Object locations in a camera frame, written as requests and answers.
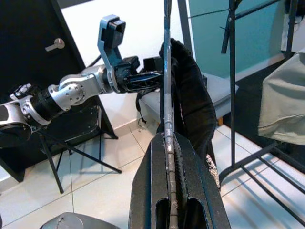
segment robotic arm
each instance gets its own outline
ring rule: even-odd
[[[104,17],[100,23],[98,48],[105,65],[84,69],[79,74],[63,77],[59,85],[50,85],[35,96],[0,105],[0,147],[14,147],[27,141],[39,128],[53,118],[69,111],[71,106],[84,103],[99,94],[132,93],[160,86],[160,72],[137,73],[137,56],[121,58],[126,23],[115,15]]]

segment gray garment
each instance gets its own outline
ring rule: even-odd
[[[263,81],[258,134],[305,145],[305,48]]]

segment black metal frame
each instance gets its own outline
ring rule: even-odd
[[[289,155],[285,154],[283,151],[277,148],[279,144],[274,142],[273,144],[261,149],[260,151],[250,155],[249,157],[236,162],[235,161],[235,21],[240,19],[248,14],[256,12],[260,9],[263,9],[267,6],[270,6],[279,0],[272,0],[265,2],[263,4],[258,5],[257,7],[251,8],[249,10],[245,10],[241,13],[235,14],[235,10],[237,6],[241,3],[242,0],[230,0],[229,1],[229,16],[226,24],[226,29],[224,33],[224,41],[222,47],[222,53],[226,53],[228,40],[230,41],[230,90],[231,90],[231,166],[226,168],[219,175],[219,180],[222,183],[224,178],[235,170],[241,168],[245,173],[247,173],[252,180],[254,180],[270,197],[272,197],[281,207],[283,207],[292,217],[294,217],[298,222],[300,222],[303,226],[305,226],[305,222],[295,214],[287,205],[281,202],[271,191],[269,191],[254,175],[252,175],[249,170],[247,170],[244,166],[256,159],[259,159],[263,163],[265,163],[269,168],[271,168],[274,172],[284,178],[287,182],[305,194],[305,190],[297,185],[294,181],[292,181],[289,177],[283,174],[281,171],[273,167],[270,163],[265,161],[262,156],[267,153],[277,153],[282,156],[282,159],[288,164],[292,165],[299,171],[305,174],[305,166],[301,165]],[[290,4],[289,11],[289,32],[287,38],[287,50],[285,54],[285,59],[288,60],[292,56],[291,48],[293,41],[293,31],[295,24],[295,13],[297,8],[297,0],[292,0]]]
[[[109,165],[109,164],[107,164],[107,163],[105,163],[105,162],[103,162],[103,161],[101,160],[101,157],[102,157],[102,152],[101,152],[101,151],[102,151],[102,148],[101,148],[101,135],[100,135],[99,159],[96,159],[95,157],[92,157],[91,155],[89,155],[89,154],[87,154],[87,153],[85,153],[85,152],[83,152],[83,151],[81,151],[81,150],[79,150],[79,149],[77,149],[77,148],[75,148],[75,147],[72,147],[72,146],[69,145],[69,143],[67,143],[66,141],[62,141],[62,140],[60,140],[60,139],[57,139],[57,138],[51,136],[50,134],[48,134],[48,133],[46,133],[46,132],[44,132],[44,131],[38,130],[36,133],[39,134],[40,141],[41,141],[41,145],[42,145],[41,151],[42,151],[42,152],[47,156],[47,158],[48,158],[48,161],[49,161],[49,163],[50,163],[52,172],[53,172],[53,174],[54,174],[54,177],[55,177],[55,180],[56,180],[56,183],[57,183],[59,192],[60,192],[61,194],[64,193],[64,191],[63,191],[61,182],[60,182],[60,180],[59,180],[57,171],[58,171],[58,168],[59,168],[59,165],[60,165],[60,162],[61,162],[61,158],[62,158],[62,154],[63,154],[63,151],[64,151],[64,150],[62,150],[62,152],[61,152],[61,154],[60,154],[59,161],[58,161],[57,166],[56,166],[56,168],[55,168],[55,165],[54,165],[54,162],[53,162],[53,159],[52,159],[52,156],[51,156],[50,147],[47,145],[46,138],[48,138],[49,140],[51,140],[51,141],[55,142],[56,144],[62,146],[64,149],[67,149],[67,150],[69,151],[69,154],[70,154],[70,155],[72,154],[72,151],[73,151],[73,152],[76,152],[76,153],[78,153],[78,154],[80,154],[80,155],[82,155],[82,156],[84,156],[84,157],[86,157],[86,158],[88,158],[88,159],[90,159],[90,160],[92,160],[92,161],[95,161],[96,163],[101,164],[102,166],[106,166],[106,167],[112,169],[113,171],[115,171],[115,172],[117,172],[117,173],[122,173],[121,170],[119,170],[119,169],[117,169],[117,168],[115,168],[115,167],[113,167],[113,166],[111,166],[111,165]]]

